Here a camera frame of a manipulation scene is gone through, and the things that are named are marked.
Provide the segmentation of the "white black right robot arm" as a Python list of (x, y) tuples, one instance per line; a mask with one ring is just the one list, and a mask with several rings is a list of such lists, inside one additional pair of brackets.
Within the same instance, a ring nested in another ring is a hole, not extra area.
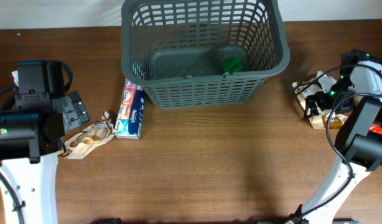
[(294, 83), (305, 118), (320, 115), (326, 135), (336, 116), (347, 112), (335, 139), (336, 156), (316, 193), (290, 215), (288, 223), (334, 223), (353, 189), (382, 166), (382, 59), (353, 49), (342, 56), (334, 80), (322, 72), (308, 82)]

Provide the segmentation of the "beige bread bun package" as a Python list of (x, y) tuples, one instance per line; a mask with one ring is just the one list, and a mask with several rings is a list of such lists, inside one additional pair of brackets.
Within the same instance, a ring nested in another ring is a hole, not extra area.
[[(313, 81), (314, 79), (309, 80), (308, 82), (294, 82), (292, 84), (292, 87), (294, 89), (294, 93), (302, 92), (300, 95), (297, 95), (297, 99), (299, 101), (299, 104), (301, 105), (302, 109), (305, 111), (305, 99), (317, 93), (318, 91), (323, 91), (324, 93), (329, 92), (332, 85), (335, 84), (336, 80), (331, 77), (324, 75), (322, 78), (319, 78), (318, 83), (312, 84), (311, 86), (307, 87), (306, 90), (304, 88), (309, 84), (309, 82)], [(325, 129), (327, 127), (327, 118), (329, 116), (331, 110), (325, 110), (324, 112), (320, 111), (320, 114), (317, 116), (313, 116), (311, 118), (305, 118), (309, 121), (311, 126), (314, 129)]]

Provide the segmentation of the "green lidded jar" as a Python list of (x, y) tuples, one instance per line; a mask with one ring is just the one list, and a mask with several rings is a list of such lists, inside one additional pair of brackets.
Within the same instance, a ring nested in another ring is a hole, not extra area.
[(228, 57), (222, 63), (224, 73), (236, 73), (243, 71), (243, 61), (238, 57)]

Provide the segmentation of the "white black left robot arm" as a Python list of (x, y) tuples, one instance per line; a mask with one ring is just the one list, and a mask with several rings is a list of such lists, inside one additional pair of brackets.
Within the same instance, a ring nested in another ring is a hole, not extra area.
[(90, 121), (73, 72), (53, 60), (19, 62), (0, 110), (0, 189), (6, 223), (57, 223), (55, 181), (66, 133)]

